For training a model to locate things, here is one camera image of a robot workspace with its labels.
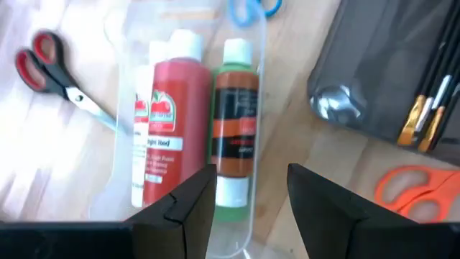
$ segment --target plastic tray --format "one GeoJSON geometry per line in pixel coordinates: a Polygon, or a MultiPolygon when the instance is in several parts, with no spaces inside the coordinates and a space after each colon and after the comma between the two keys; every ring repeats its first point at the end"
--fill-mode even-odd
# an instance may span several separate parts
{"type": "MultiPolygon", "coordinates": [[[[244,38],[250,41],[253,64],[258,69],[260,82],[259,125],[265,22],[264,13],[255,1],[138,1],[109,12],[105,31],[118,55],[120,68],[119,130],[116,133],[114,171],[105,191],[91,207],[91,219],[122,220],[139,211],[131,203],[133,131],[130,128],[134,121],[136,83],[139,82],[136,70],[149,65],[150,43],[167,42],[175,29],[191,29],[204,37],[203,64],[212,70],[221,66],[225,40],[244,38]],[[247,18],[247,10],[251,10],[253,22],[245,27],[236,25],[231,19],[232,10],[243,20],[247,18]]],[[[255,157],[258,158],[257,145],[255,157]]],[[[248,245],[252,236],[256,177],[257,162],[254,164],[246,219],[238,222],[214,220],[208,246],[210,258],[232,258],[248,245]]]]}

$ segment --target blue scissors handle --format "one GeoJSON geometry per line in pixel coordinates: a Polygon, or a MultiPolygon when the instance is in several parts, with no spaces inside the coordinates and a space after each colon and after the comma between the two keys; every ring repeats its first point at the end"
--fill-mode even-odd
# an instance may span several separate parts
{"type": "Polygon", "coordinates": [[[275,15],[278,12],[278,10],[280,9],[281,3],[282,3],[282,0],[277,0],[275,6],[273,8],[265,11],[265,17],[270,18],[273,15],[275,15]]]}
{"type": "MultiPolygon", "coordinates": [[[[236,7],[235,7],[235,1],[236,0],[229,0],[229,16],[231,20],[239,27],[249,27],[251,26],[255,21],[257,21],[257,13],[253,8],[253,4],[250,3],[250,1],[253,1],[254,3],[256,2],[255,0],[245,0],[246,2],[246,12],[247,12],[247,17],[246,19],[240,18],[236,14],[236,7]]],[[[262,5],[262,0],[257,0],[258,3],[262,5]]],[[[282,0],[277,0],[276,5],[272,7],[270,10],[265,11],[265,17],[270,18],[273,15],[275,15],[278,10],[280,9],[282,4],[282,0]]]]}

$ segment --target wooden surface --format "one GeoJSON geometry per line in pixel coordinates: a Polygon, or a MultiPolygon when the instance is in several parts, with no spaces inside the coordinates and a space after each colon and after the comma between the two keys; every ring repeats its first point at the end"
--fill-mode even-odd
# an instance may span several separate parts
{"type": "MultiPolygon", "coordinates": [[[[58,27],[69,42],[70,69],[85,92],[115,114],[118,69],[102,34],[108,2],[72,1],[65,16],[50,19],[47,26],[58,27]]],[[[390,168],[414,163],[450,167],[332,127],[310,112],[307,79],[338,4],[284,0],[267,27],[262,152],[251,244],[265,253],[261,258],[307,258],[288,200],[288,163],[303,164],[371,200],[376,182],[390,168]]],[[[31,36],[28,32],[17,40],[26,42],[31,36]]],[[[8,69],[14,74],[12,63],[8,69]]],[[[0,119],[9,123],[0,126],[0,219],[85,219],[91,199],[110,176],[114,133],[55,96],[34,94],[22,83],[2,87],[0,119]]]]}

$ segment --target green paint bottle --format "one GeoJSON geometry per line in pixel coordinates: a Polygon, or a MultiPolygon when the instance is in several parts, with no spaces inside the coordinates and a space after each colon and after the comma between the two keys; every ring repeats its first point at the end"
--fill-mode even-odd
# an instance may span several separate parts
{"type": "Polygon", "coordinates": [[[223,65],[214,71],[209,162],[217,167],[215,219],[238,222],[251,206],[259,76],[252,68],[252,45],[230,39],[223,65]]]}

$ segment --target orange-handled scissors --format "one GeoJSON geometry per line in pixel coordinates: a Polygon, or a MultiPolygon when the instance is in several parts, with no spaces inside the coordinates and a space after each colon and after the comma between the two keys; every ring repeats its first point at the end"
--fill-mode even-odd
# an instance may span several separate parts
{"type": "Polygon", "coordinates": [[[380,179],[375,189],[375,201],[386,209],[409,217],[411,209],[421,202],[434,202],[438,206],[438,214],[432,222],[440,222],[447,218],[456,196],[460,194],[460,171],[429,168],[423,165],[406,165],[389,171],[380,179]],[[421,186],[413,186],[404,190],[390,203],[383,199],[388,183],[401,173],[420,171],[426,173],[428,182],[421,186]]]}

